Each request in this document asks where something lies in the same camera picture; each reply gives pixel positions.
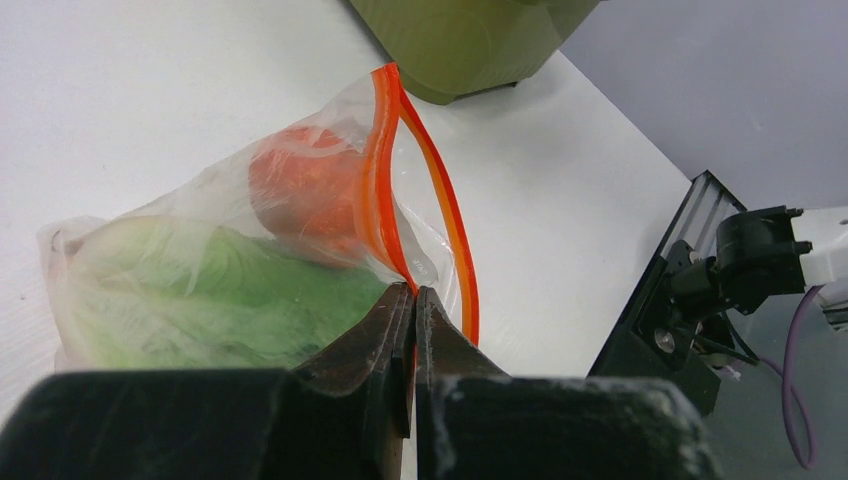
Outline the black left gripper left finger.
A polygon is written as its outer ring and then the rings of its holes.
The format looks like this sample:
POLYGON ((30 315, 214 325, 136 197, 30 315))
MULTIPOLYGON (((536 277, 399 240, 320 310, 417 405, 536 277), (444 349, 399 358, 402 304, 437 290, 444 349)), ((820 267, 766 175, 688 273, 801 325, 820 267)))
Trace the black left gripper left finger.
POLYGON ((414 303, 391 285, 292 370, 73 372, 1 434, 5 479, 397 479, 410 435, 414 303))

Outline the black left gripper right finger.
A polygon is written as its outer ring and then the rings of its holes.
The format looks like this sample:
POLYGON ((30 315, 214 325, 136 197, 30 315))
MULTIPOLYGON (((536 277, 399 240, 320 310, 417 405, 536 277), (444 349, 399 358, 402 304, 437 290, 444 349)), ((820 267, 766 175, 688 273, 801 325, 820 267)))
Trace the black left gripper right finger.
POLYGON ((422 479, 718 479, 694 406, 660 379, 507 375, 418 291, 422 479))

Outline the clear orange zip top bag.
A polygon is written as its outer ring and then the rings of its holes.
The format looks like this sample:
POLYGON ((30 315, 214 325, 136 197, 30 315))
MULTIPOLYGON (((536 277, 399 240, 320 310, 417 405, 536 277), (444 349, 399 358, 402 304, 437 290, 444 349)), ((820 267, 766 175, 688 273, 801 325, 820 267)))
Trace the clear orange zip top bag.
MULTIPOLYGON (((282 130, 295 126, 329 130, 363 154, 354 217, 357 236, 366 253, 363 263, 348 268, 373 272, 387 288, 402 283, 413 291, 434 289, 449 319, 468 340, 477 343, 479 292, 459 203, 444 161, 407 94, 397 65, 388 63, 373 70, 317 112, 282 130)), ((44 227, 38 243, 50 308, 44 245, 46 237, 63 226, 86 233, 122 218, 184 218, 268 239, 288 255, 309 261, 288 250, 268 232, 250 204, 248 167, 266 137, 214 163, 175 190, 122 215, 111 219, 77 217, 44 227)), ((56 367, 117 370, 79 363, 66 353, 61 338, 56 367)))

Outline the orange tangerine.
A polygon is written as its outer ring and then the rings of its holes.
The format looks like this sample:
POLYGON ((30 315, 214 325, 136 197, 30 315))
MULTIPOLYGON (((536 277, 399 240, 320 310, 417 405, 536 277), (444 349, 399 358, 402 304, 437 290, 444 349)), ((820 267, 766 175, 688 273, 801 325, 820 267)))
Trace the orange tangerine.
POLYGON ((263 139, 248 167, 250 204, 260 224, 294 254, 326 266, 364 262, 355 194, 363 154, 319 127, 288 127, 263 139))

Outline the green white lettuce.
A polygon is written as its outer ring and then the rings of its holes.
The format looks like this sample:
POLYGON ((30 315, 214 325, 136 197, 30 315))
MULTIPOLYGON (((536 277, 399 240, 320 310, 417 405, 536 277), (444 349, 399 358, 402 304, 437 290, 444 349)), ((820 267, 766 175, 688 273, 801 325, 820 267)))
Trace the green white lettuce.
POLYGON ((373 272, 292 257, 198 220, 117 219, 45 239, 66 353, 96 369, 291 369, 357 324, 386 291, 373 272))

